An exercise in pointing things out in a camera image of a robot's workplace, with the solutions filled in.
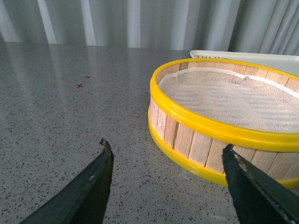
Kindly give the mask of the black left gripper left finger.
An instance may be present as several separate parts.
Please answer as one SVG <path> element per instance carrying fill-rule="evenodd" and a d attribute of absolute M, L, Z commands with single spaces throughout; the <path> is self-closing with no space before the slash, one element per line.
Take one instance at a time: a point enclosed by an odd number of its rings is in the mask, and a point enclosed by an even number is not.
<path fill-rule="evenodd" d="M 22 221 L 24 224 L 100 224 L 112 182 L 114 155 L 101 139 L 101 154 L 57 195 Z"/>

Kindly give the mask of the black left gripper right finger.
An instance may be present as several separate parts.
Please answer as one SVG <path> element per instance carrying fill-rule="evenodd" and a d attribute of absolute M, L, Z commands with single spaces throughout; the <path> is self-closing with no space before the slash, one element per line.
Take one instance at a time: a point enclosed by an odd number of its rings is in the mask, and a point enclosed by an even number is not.
<path fill-rule="evenodd" d="M 241 224 L 297 224 L 299 197 L 241 157 L 228 144 L 222 161 Z"/>

